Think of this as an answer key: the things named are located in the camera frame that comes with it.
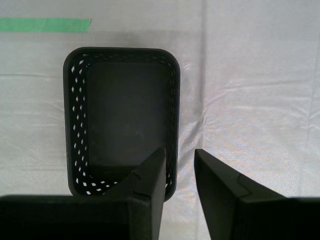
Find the black plastic basket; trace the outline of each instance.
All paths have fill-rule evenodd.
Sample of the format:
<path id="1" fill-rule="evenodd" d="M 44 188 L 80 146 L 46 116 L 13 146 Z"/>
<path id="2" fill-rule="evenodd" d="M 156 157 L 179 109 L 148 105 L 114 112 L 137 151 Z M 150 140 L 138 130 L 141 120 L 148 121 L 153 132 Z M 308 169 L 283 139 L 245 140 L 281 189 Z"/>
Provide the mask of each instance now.
<path id="1" fill-rule="evenodd" d="M 180 69 L 167 51 L 82 47 L 63 67 L 69 188 L 102 195 L 166 148 L 168 200 L 176 188 Z"/>

